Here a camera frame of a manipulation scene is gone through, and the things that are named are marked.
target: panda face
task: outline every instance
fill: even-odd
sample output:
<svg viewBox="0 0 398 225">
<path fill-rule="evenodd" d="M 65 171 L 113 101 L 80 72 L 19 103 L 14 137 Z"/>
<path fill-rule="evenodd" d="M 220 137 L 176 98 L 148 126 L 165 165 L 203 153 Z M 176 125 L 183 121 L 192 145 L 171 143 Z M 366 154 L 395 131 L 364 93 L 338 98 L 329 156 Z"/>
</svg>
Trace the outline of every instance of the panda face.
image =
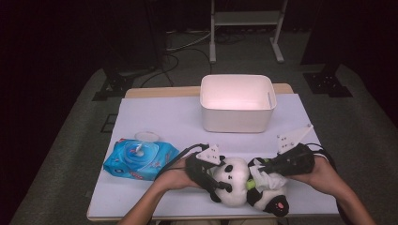
<svg viewBox="0 0 398 225">
<path fill-rule="evenodd" d="M 242 205 L 246 202 L 246 182 L 250 175 L 247 162 L 240 157 L 228 157 L 223 162 L 225 164 L 213 171 L 213 178 L 230 184 L 231 188 L 216 189 L 215 192 L 226 205 Z"/>
</svg>

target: panda ear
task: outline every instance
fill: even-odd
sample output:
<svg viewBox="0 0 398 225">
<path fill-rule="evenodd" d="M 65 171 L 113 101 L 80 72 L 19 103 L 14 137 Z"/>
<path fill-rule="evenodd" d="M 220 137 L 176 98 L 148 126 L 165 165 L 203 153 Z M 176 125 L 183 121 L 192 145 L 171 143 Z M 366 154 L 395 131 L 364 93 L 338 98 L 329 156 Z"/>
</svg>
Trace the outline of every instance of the panda ear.
<svg viewBox="0 0 398 225">
<path fill-rule="evenodd" d="M 215 203 L 220 203 L 222 200 L 217 196 L 216 193 L 212 192 L 210 193 L 210 199 L 215 202 Z"/>
</svg>

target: panda stuffed toy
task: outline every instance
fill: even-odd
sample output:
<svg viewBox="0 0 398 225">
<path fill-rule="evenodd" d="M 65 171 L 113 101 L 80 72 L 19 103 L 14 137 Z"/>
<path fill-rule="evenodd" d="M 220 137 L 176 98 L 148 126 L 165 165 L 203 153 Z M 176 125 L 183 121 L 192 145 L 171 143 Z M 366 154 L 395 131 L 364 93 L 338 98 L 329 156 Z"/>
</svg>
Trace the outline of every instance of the panda stuffed toy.
<svg viewBox="0 0 398 225">
<path fill-rule="evenodd" d="M 277 217 L 289 212 L 286 200 L 287 179 L 275 172 L 259 172 L 266 159 L 254 158 L 249 163 L 240 157 L 221 157 L 222 164 L 211 170 L 217 182 L 229 184 L 228 188 L 217 188 L 210 193 L 216 203 L 228 206 L 241 206 L 244 203 Z"/>
</svg>

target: human arm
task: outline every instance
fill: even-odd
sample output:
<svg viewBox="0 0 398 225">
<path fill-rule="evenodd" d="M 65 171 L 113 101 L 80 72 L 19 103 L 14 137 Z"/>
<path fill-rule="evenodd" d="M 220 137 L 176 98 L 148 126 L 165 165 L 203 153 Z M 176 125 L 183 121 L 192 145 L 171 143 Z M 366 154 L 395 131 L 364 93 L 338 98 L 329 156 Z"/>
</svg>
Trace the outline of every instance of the human arm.
<svg viewBox="0 0 398 225">
<path fill-rule="evenodd" d="M 354 224 L 375 224 L 375 221 L 354 190 L 340 177 L 324 157 L 315 157 L 315 165 L 311 173 L 288 177 L 333 196 Z"/>
<path fill-rule="evenodd" d="M 136 203 L 117 224 L 146 225 L 152 218 L 161 198 L 168 190 L 186 187 L 199 188 L 199 186 L 189 178 L 183 168 L 185 168 L 185 158 L 177 161 L 171 167 L 171 170 L 159 176 L 138 203 Z"/>
</svg>

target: panda eye patch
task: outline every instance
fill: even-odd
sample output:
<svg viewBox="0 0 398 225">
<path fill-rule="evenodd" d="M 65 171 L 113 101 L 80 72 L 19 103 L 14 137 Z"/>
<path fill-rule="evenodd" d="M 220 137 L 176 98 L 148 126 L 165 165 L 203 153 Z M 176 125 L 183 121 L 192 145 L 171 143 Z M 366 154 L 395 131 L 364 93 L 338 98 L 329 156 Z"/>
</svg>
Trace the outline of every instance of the panda eye patch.
<svg viewBox="0 0 398 225">
<path fill-rule="evenodd" d="M 229 173 L 229 172 L 231 172 L 232 170 L 234 169 L 234 166 L 233 165 L 228 165 L 227 167 L 225 167 L 225 172 L 226 173 Z"/>
</svg>

